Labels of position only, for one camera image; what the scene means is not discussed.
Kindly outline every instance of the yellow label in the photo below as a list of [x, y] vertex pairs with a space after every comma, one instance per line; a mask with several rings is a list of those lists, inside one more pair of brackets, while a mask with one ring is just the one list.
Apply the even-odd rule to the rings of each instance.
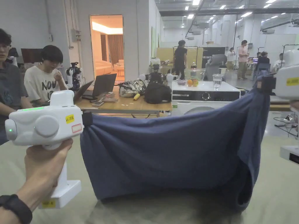
[[286, 80], [286, 85], [299, 85], [299, 77], [297, 78], [289, 78]]
[[74, 115], [71, 114], [71, 115], [66, 116], [65, 121], [66, 121], [67, 124], [70, 124], [70, 123], [74, 122], [75, 121]]
[[55, 200], [44, 201], [42, 202], [42, 208], [55, 208], [56, 202]]

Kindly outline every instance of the gray t-shirt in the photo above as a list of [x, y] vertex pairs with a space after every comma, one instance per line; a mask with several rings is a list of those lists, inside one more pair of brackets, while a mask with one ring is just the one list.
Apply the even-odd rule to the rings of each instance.
[[[21, 79], [18, 67], [4, 62], [4, 69], [0, 69], [0, 102], [18, 110], [21, 108], [21, 97], [28, 96]], [[0, 130], [5, 128], [7, 116], [0, 115]]]

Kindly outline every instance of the smartphone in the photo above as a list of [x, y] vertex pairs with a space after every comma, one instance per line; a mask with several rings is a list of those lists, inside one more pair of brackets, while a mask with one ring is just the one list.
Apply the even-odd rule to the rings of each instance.
[[92, 106], [93, 107], [99, 107], [99, 106], [102, 106], [102, 104], [103, 104], [104, 102], [94, 102], [94, 103], [92, 103]]

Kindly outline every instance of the green indicator light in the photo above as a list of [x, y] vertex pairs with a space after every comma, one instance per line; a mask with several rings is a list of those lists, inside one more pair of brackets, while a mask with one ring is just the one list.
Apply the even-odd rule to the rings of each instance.
[[44, 109], [45, 107], [35, 107], [35, 108], [28, 108], [28, 109], [23, 109], [22, 111], [36, 111], [36, 110], [41, 110]]

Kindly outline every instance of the person in pink shirt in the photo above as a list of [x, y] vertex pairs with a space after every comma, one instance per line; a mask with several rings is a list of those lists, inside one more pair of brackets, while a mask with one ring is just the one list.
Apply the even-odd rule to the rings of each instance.
[[239, 69], [238, 69], [238, 79], [247, 79], [245, 77], [247, 71], [247, 61], [249, 54], [247, 53], [247, 49], [245, 48], [247, 45], [247, 40], [243, 40], [241, 42], [241, 47], [238, 49], [239, 55]]

